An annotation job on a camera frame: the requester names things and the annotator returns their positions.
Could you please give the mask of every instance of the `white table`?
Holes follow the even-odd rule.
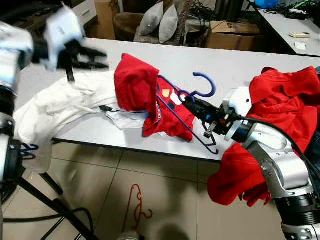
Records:
[[[279,14],[265,13],[263,9],[258,12],[296,54],[320,57],[320,28],[311,19],[290,19]],[[311,38],[294,38],[290,32],[309,33]],[[305,50],[296,49],[295,42],[304,42]]]
[[[280,55],[259,52],[165,46],[103,39],[86,39],[89,47],[108,52],[110,68],[114,70],[122,53],[129,53],[158,68],[173,83],[188,91],[209,91],[209,84],[194,78],[193,72],[210,76],[216,84],[216,94],[206,100],[219,106],[231,88],[249,86],[253,77],[260,75],[263,67],[274,67],[281,72],[295,72],[308,66],[320,66],[320,58]],[[65,76],[63,71],[50,73],[43,66],[30,66],[21,73],[16,109],[36,93]],[[195,132],[202,137],[203,127],[195,121]],[[103,114],[88,114],[65,126],[55,136],[64,142],[111,146],[116,148],[150,151],[162,154],[191,157],[203,160],[221,160],[229,147],[222,137],[216,137],[219,155],[213,155],[195,138],[191,143],[177,137],[153,134],[142,137],[141,129],[119,130]]]

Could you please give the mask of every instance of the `blue hanger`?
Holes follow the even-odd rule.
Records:
[[[183,103],[184,100],[181,98],[181,94],[186,94],[188,97],[191,97],[192,102],[195,102],[194,96],[198,95],[200,97],[204,97],[204,98],[210,98],[212,97],[215,93],[216,93],[216,85],[214,84],[214,82],[212,81],[212,79],[210,77],[208,77],[206,74],[201,73],[201,72],[194,72],[193,76],[195,77],[203,77],[205,78],[211,85],[211,92],[205,94],[205,93],[201,93],[199,91],[193,91],[192,93],[189,93],[186,90],[182,90],[182,89],[178,89],[175,85],[173,85],[168,79],[166,79],[164,76],[159,75],[159,78],[162,78],[163,80],[165,80],[168,84],[171,85],[171,87],[173,87],[173,89],[177,92],[177,96],[179,98],[179,100]]]
[[[22,156],[23,160],[32,160],[35,159],[37,156],[33,153],[32,151],[38,150],[39,146],[35,144],[26,144],[26,143],[21,143],[21,145],[24,147],[20,149],[20,155]]]
[[[168,84],[170,84],[170,86],[177,92],[177,96],[179,98],[179,100],[183,103],[183,99],[181,98],[181,94],[186,94],[187,96],[191,97],[192,101],[195,102],[195,99],[194,99],[194,96],[195,95],[198,95],[200,97],[204,97],[204,98],[210,98],[212,97],[215,93],[216,93],[216,86],[214,84],[214,82],[211,80],[210,77],[208,77],[207,75],[203,74],[203,73],[200,73],[200,72],[194,72],[193,73],[193,76],[195,77],[203,77],[205,79],[207,79],[209,81],[209,83],[211,84],[211,92],[207,93],[207,94],[204,94],[204,93],[201,93],[201,92],[198,92],[198,91],[193,91],[192,93],[189,93],[188,91],[186,90],[182,90],[182,89],[178,89],[175,85],[173,85],[168,79],[166,79],[164,76],[162,75],[159,75],[159,78],[162,78],[163,80],[165,80]],[[210,139],[212,141],[212,143],[209,143],[209,144],[206,144],[204,143],[200,137],[198,137],[194,131],[192,131],[192,129],[190,127],[188,127],[188,125],[178,116],[178,114],[175,113],[175,111],[173,111],[171,109],[171,107],[169,107],[169,105],[165,102],[165,100],[163,100],[158,94],[156,95],[157,98],[170,110],[171,113],[173,113],[173,115],[194,135],[194,137],[196,139],[199,140],[199,142],[204,145],[206,147],[206,149],[209,150],[210,153],[212,154],[219,154],[219,150],[216,149],[215,151],[212,151],[209,147],[211,146],[216,146],[216,140],[214,138],[213,135],[211,135]],[[205,122],[202,122],[202,126],[204,127],[205,130],[207,130],[207,127],[205,125]]]

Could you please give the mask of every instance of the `floor tile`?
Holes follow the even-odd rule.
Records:
[[[123,150],[61,142],[52,146],[54,159],[116,168]]]
[[[31,171],[26,169],[22,175],[22,177],[24,179],[27,179],[31,174]],[[17,188],[15,189],[14,193],[9,197],[9,199],[2,205],[2,212],[5,212],[7,210],[7,208],[9,207],[9,205],[11,204],[11,202],[13,201],[13,199],[15,198],[15,196],[18,194],[18,192],[20,191],[21,187],[17,186]]]
[[[119,169],[197,181],[197,161],[188,158],[124,151]]]
[[[198,238],[238,240],[283,240],[277,208],[257,202],[248,207],[237,199],[229,206],[211,201],[206,184],[198,186]]]
[[[116,240],[123,227],[137,226],[136,217],[137,232],[148,240],[195,240],[196,216],[197,183],[118,169],[96,235]]]
[[[87,208],[96,223],[115,171],[114,168],[109,167],[52,159],[48,173],[64,190],[61,199],[69,208]],[[58,196],[38,174],[32,173],[27,180],[50,199],[53,200]],[[7,218],[39,217],[51,214],[56,213],[23,189],[17,193],[4,212]],[[86,224],[88,223],[83,213],[79,213],[78,216]],[[19,225],[5,224],[3,239],[40,239],[56,222],[57,220]],[[50,239],[70,240],[77,234],[77,230],[65,220],[53,232]]]
[[[199,161],[198,162],[198,182],[206,184],[209,177],[219,171],[220,163]]]

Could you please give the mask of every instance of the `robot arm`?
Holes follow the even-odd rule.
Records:
[[[186,97],[183,105],[210,124],[205,137],[213,133],[225,135],[225,140],[241,143],[257,160],[282,218],[286,239],[320,239],[319,198],[306,162],[293,151],[285,133],[271,124],[241,117],[251,108],[249,88],[233,89],[219,108],[197,98],[193,102],[191,97]]]
[[[0,193],[10,188],[23,171],[21,142],[14,140],[16,90],[21,69],[30,63],[43,64],[49,71],[65,69],[74,82],[74,68],[94,69],[108,66],[96,62],[107,55],[81,45],[84,29],[68,7],[61,8],[47,21],[44,39],[34,39],[23,29],[0,22]],[[89,62],[78,60],[87,56]],[[2,201],[0,195],[0,239],[2,239]]]

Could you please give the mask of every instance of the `white cloth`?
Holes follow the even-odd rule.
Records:
[[[13,114],[15,138],[26,144],[39,145],[50,154],[50,140],[68,123],[101,105],[116,104],[114,71],[85,72],[74,75],[75,82],[62,78],[38,93]],[[23,165],[34,172],[45,173],[50,157],[26,160]]]
[[[145,120],[149,116],[149,113],[146,111],[141,113],[123,111],[119,108],[118,104],[109,104],[108,107],[111,107],[112,111],[106,111],[105,115],[118,129],[141,129],[144,127]]]

